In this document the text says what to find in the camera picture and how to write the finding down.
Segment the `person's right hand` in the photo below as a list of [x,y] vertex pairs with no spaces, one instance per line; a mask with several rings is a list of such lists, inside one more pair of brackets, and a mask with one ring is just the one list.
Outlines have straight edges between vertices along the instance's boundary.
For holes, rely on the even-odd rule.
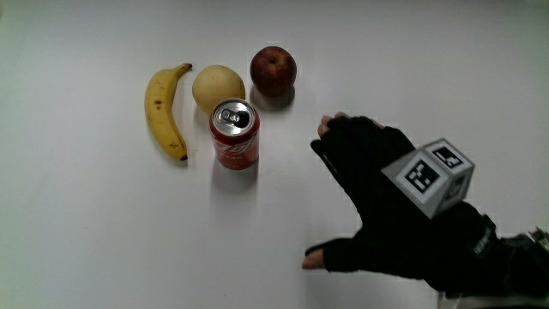
[[311,147],[352,200],[362,226],[352,238],[309,248],[303,269],[378,272],[454,293],[509,287],[512,250],[487,215],[459,203],[430,220],[383,175],[414,150],[400,130],[343,112],[323,117],[317,130]]

